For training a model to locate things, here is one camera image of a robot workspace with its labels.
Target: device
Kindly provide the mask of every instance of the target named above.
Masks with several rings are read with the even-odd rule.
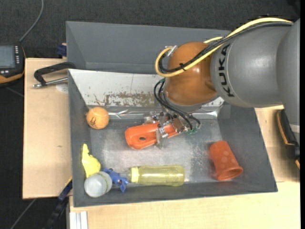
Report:
[[[164,77],[154,88],[163,107],[154,129],[157,145],[169,137],[166,125],[196,132],[201,124],[193,113],[215,97],[239,107],[283,104],[300,145],[300,26],[300,19],[260,18],[224,37],[162,50],[155,61]]]
[[[24,58],[24,51],[19,42],[0,44],[0,86],[23,76]]]

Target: plastic bottle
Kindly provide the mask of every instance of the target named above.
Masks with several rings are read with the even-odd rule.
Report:
[[[89,176],[84,183],[86,193],[97,198],[109,192],[112,187],[111,177],[103,171],[100,171],[92,176]]]
[[[140,166],[120,173],[120,176],[142,185],[181,186],[184,183],[184,168],[179,165]]]

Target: orange cup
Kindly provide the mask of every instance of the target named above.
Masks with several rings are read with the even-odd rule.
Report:
[[[226,141],[213,143],[210,147],[210,154],[215,165],[217,180],[229,180],[239,176],[244,171],[239,166]]]

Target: metal clamp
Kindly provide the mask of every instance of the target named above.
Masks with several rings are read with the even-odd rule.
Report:
[[[65,77],[65,78],[60,78],[57,80],[46,82],[44,80],[44,78],[42,77],[44,74],[49,74],[49,73],[61,71],[64,69],[76,69],[76,65],[71,62],[63,62],[63,63],[55,64],[52,66],[48,66],[48,67],[36,70],[34,73],[34,77],[40,83],[33,85],[33,87],[39,88],[39,87],[43,87],[43,86],[47,86],[47,85],[51,85],[51,84],[61,83],[61,82],[68,80],[68,78]]]

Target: black device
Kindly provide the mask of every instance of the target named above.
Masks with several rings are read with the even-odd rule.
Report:
[[[19,42],[0,43],[0,86],[23,76],[24,51]]]

